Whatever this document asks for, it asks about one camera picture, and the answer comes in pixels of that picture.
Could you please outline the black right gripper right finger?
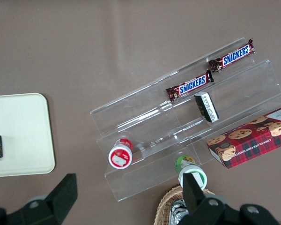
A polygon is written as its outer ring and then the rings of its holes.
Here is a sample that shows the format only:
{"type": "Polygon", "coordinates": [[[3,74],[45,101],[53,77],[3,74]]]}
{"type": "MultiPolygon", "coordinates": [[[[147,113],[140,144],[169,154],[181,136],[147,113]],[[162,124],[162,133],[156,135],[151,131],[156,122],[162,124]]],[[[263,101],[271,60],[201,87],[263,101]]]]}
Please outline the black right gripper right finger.
{"type": "Polygon", "coordinates": [[[235,210],[215,195],[206,197],[191,173],[183,176],[183,198],[189,214],[180,225],[278,225],[279,222],[264,207],[243,204],[235,210]]]}

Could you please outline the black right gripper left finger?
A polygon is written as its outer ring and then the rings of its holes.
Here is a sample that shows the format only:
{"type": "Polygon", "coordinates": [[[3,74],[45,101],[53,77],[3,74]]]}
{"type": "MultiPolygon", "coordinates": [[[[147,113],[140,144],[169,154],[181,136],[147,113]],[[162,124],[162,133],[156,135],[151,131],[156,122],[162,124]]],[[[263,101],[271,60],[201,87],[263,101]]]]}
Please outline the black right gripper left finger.
{"type": "Polygon", "coordinates": [[[0,225],[60,225],[78,197],[75,173],[68,173],[47,196],[36,197],[7,214],[0,208],[0,225]]]}

